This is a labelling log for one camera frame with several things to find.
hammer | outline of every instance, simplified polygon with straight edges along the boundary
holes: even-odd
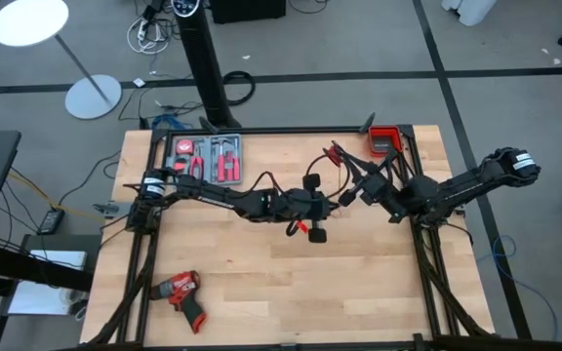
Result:
[[[213,140],[212,143],[217,143],[221,146],[221,154],[219,155],[219,178],[218,182],[224,182],[224,154],[222,153],[222,144],[224,142],[231,143],[229,139],[226,137],[219,137],[216,140]]]

red cordless drill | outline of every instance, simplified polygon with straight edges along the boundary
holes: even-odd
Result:
[[[194,298],[200,287],[201,279],[196,271],[183,272],[151,288],[150,297],[152,300],[168,298],[176,311],[183,312],[192,331],[198,333],[207,318]]]

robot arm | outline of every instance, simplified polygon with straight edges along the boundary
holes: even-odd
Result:
[[[426,175],[415,175],[399,190],[393,185],[391,177],[392,170],[400,177],[394,161],[403,161],[403,171],[406,161],[395,149],[390,150],[380,165],[358,160],[336,144],[328,153],[332,160],[341,159],[356,175],[353,177],[355,186],[344,191],[340,204],[350,205],[361,191],[363,202],[366,205],[380,204],[389,212],[389,221],[393,223],[399,223],[410,215],[423,225],[440,225],[455,208],[503,185],[530,185],[541,171],[526,150],[507,147],[487,156],[479,167],[442,183]],[[358,168],[366,173],[360,175]],[[382,173],[383,169],[387,170],[388,177]]]
[[[233,210],[240,217],[255,223],[289,222],[288,236],[296,233],[296,222],[311,219],[313,222],[326,219],[339,205],[331,202],[320,191],[317,175],[306,175],[305,185],[317,177],[316,186],[305,189],[270,189],[235,191],[228,187],[210,184],[191,175],[178,175],[172,169],[151,170],[144,173],[142,183],[130,185],[139,194],[130,209],[126,228],[130,231],[149,233],[158,226],[158,214],[180,200],[196,200],[206,204]],[[169,187],[174,191],[168,195]],[[317,224],[310,231],[318,231]],[[310,235],[312,242],[325,242],[326,233],[320,239]]]
[[[366,205],[380,204],[388,211],[392,223],[413,216],[422,225],[439,226],[458,206],[503,185],[530,185],[537,180],[541,171],[525,150],[508,147],[486,157],[479,167],[442,183],[426,175],[415,175],[398,189],[393,185],[393,175],[401,177],[400,171],[407,172],[405,168],[409,166],[403,155],[395,149],[390,150],[378,165],[348,154],[335,142],[333,147],[325,150],[325,154],[336,165],[343,163],[352,174],[354,186],[342,193],[339,203],[329,201],[322,192],[316,190],[320,186],[318,175],[306,175],[303,189],[283,191],[268,173],[274,188],[252,188],[240,192],[191,175],[178,175],[172,169],[151,170],[144,173],[141,184],[131,186],[139,194],[130,210],[127,228],[151,232],[159,225],[158,214],[161,211],[179,200],[197,200],[233,210],[240,217],[255,223],[289,222],[286,230],[288,236],[296,233],[298,221],[310,219],[312,228],[309,229],[309,240],[324,243],[326,232],[320,228],[319,222],[339,206],[349,206],[360,192],[360,198]],[[401,170],[396,168],[397,161],[402,161]],[[174,191],[165,195],[169,186]]]

white object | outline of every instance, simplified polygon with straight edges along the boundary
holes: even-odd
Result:
[[[40,258],[45,258],[45,252],[42,250],[32,250],[31,253]],[[47,258],[53,261],[70,263],[76,266],[73,269],[81,270],[78,266],[84,266],[86,253],[47,251]],[[54,289],[47,285],[34,282],[20,282],[17,285],[15,295],[8,308],[8,313],[24,315],[69,315],[70,304],[63,301],[60,297],[62,291],[67,291],[67,289]]]
[[[138,19],[134,21],[134,23],[132,23],[129,29],[127,29],[127,33],[125,34],[127,36],[127,44],[135,53],[144,54],[144,55],[157,55],[163,52],[164,50],[166,50],[166,48],[168,48],[168,44],[170,43],[170,40],[169,38],[166,38],[162,35],[162,31],[160,30],[160,25],[158,23],[155,23],[154,26],[155,39],[151,41],[147,41],[146,33],[148,31],[148,27],[147,29],[142,30],[142,27],[146,23],[148,22],[142,16],[140,16]],[[138,40],[138,48],[135,48],[134,44],[132,44],[131,36],[132,36],[132,31],[134,31],[134,28],[136,28],[136,25],[138,24],[140,24],[138,34],[136,35],[136,39]]]
[[[58,33],[67,20],[68,7],[61,0],[14,1],[0,11],[0,43],[19,48],[56,37],[86,77],[73,85],[66,94],[66,109],[77,118],[98,118],[118,104],[122,90],[118,81],[110,76],[96,76],[101,77],[100,79],[91,76],[64,43]]]
[[[0,11],[0,43],[25,47],[58,34],[68,20],[60,0],[18,0]]]
[[[446,11],[457,10],[459,22],[466,26],[480,23],[489,11],[496,5],[497,0],[442,0],[441,7]]]
[[[144,84],[146,84],[146,82],[144,82],[144,81],[143,81],[142,79],[140,79],[140,78],[136,78],[136,79],[134,79],[134,84],[136,84],[136,86],[137,86],[138,88],[142,88],[142,87],[144,87]]]

pliers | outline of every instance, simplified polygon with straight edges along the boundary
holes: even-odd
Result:
[[[194,155],[190,158],[189,174],[197,179],[203,179],[203,158],[201,157],[201,149],[198,145],[194,148]]]

